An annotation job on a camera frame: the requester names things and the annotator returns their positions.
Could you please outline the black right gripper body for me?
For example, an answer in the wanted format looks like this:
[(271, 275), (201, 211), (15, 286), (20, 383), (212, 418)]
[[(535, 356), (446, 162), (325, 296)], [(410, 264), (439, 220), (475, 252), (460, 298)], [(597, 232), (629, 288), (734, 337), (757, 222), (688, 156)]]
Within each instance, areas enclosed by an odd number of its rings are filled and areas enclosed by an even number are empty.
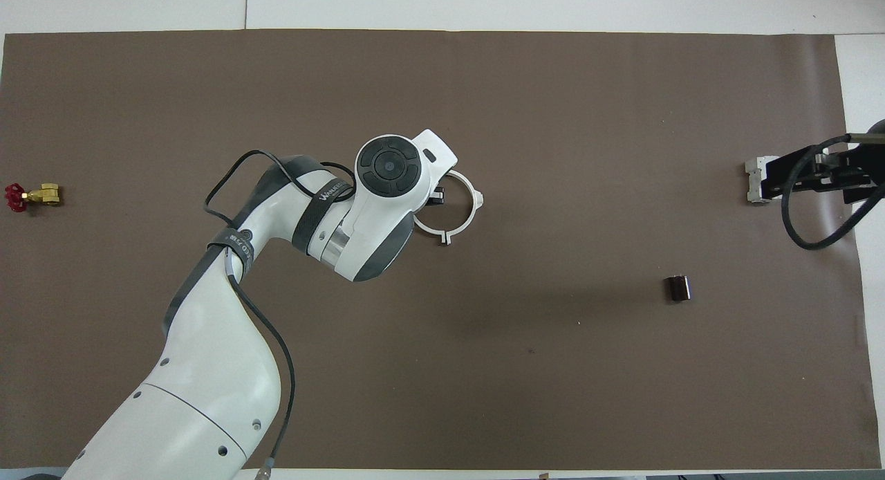
[(830, 154), (824, 149), (819, 155), (821, 192), (875, 189), (875, 182), (859, 166), (850, 165), (843, 152)]

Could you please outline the white half-ring pipe clamp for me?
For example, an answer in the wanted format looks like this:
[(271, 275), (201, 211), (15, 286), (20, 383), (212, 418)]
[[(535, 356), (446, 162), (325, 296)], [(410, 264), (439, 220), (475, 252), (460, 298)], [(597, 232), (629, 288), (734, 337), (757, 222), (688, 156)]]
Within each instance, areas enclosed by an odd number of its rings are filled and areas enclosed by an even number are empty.
[(466, 177), (464, 174), (461, 174), (461, 172), (457, 172), (456, 170), (449, 170), (448, 174), (446, 174), (446, 177), (455, 178), (456, 181), (461, 183), (469, 192), (469, 196), (471, 197), (472, 202), (471, 210), (464, 222), (462, 222), (462, 224), (460, 224), (457, 228), (454, 228), (452, 230), (445, 230), (442, 232), (440, 243), (443, 246), (450, 246), (452, 243), (452, 238), (455, 237), (455, 235), (461, 234), (462, 231), (465, 231), (465, 229), (473, 224), (478, 209), (480, 209), (484, 205), (484, 196), (481, 191), (478, 191), (476, 187), (474, 187), (474, 184), (471, 183), (468, 177)]
[(424, 233), (438, 237), (442, 246), (449, 246), (451, 244), (451, 237), (449, 237), (449, 231), (446, 231), (446, 229), (430, 228), (429, 225), (424, 224), (417, 215), (414, 216), (414, 222)]

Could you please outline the grey circuit breaker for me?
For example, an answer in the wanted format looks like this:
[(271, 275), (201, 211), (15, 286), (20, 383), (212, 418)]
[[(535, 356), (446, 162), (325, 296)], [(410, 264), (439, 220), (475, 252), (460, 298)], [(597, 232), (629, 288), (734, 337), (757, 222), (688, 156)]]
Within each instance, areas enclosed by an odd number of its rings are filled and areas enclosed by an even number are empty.
[(783, 198), (780, 194), (770, 199), (763, 196), (762, 182), (767, 175), (766, 165), (778, 158), (778, 156), (756, 156), (744, 163), (744, 172), (748, 175), (747, 201), (750, 205), (768, 205)]

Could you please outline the brown paper table mat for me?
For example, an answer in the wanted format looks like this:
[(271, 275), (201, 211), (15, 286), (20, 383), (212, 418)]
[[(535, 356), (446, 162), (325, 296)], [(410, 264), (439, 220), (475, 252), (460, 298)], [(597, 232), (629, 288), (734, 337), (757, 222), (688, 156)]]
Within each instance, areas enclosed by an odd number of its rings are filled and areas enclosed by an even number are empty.
[(832, 37), (9, 35), (1, 77), (0, 468), (71, 464), (158, 362), (238, 156), (427, 128), (485, 197), (452, 246), (352, 284), (272, 241), (243, 282), (297, 371), (279, 466), (881, 464), (853, 238), (745, 197), (747, 159), (845, 132)]

